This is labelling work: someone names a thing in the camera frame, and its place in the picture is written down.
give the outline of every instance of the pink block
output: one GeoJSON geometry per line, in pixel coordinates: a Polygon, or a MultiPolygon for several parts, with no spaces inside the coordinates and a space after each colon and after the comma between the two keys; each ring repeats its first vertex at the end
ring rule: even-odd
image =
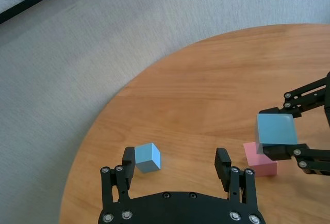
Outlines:
{"type": "Polygon", "coordinates": [[[257,154],[255,142],[245,143],[244,150],[247,163],[255,171],[256,177],[277,175],[277,161],[272,161],[264,154],[257,154]]]}

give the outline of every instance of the black robotic arm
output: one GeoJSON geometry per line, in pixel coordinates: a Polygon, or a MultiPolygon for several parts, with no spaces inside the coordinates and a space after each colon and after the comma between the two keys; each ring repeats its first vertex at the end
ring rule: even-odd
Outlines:
{"type": "MultiPolygon", "coordinates": [[[[260,111],[261,114],[292,114],[293,118],[324,105],[330,125],[330,73],[325,78],[284,93],[283,108],[260,111]]],[[[263,153],[273,161],[295,157],[298,166],[307,174],[330,175],[330,150],[310,149],[307,144],[263,147],[263,153]]]]}

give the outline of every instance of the blue cube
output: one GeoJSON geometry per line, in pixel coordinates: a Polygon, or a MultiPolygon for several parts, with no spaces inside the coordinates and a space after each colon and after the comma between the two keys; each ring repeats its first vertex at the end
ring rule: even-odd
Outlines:
{"type": "Polygon", "coordinates": [[[143,173],[160,170],[160,151],[155,144],[135,147],[135,165],[143,173]]]}
{"type": "Polygon", "coordinates": [[[263,154],[264,146],[298,143],[291,114],[258,114],[255,132],[258,154],[263,154]]]}

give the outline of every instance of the cube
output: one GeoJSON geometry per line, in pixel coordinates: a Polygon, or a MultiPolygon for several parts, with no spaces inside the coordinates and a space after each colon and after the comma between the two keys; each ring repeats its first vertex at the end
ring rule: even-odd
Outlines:
{"type": "Polygon", "coordinates": [[[244,150],[247,163],[256,177],[277,175],[277,161],[272,161],[264,154],[257,154],[255,142],[245,143],[244,150]]]}
{"type": "Polygon", "coordinates": [[[291,114],[258,114],[255,133],[258,154],[263,154],[264,146],[298,143],[291,114]]]}
{"type": "Polygon", "coordinates": [[[155,144],[135,147],[135,165],[143,173],[160,170],[160,151],[155,144]]]}

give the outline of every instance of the wooden table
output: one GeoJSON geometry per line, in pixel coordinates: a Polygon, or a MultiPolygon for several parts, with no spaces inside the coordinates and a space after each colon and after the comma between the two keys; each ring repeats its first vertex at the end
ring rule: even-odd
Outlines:
{"type": "MultiPolygon", "coordinates": [[[[163,58],[125,86],[89,130],[68,177],[60,223],[97,223],[99,169],[120,164],[126,146],[148,142],[160,149],[162,169],[148,174],[136,169],[131,198],[161,191],[225,198],[213,165],[216,147],[225,147],[233,165],[246,168],[243,144],[254,141],[259,110],[280,107],[285,91],[328,71],[328,25],[244,29],[163,58]]],[[[295,123],[300,143],[330,149],[322,108],[295,123]]],[[[330,177],[306,175],[295,160],[280,162],[279,170],[275,177],[256,178],[267,224],[329,223],[330,177]]]]}

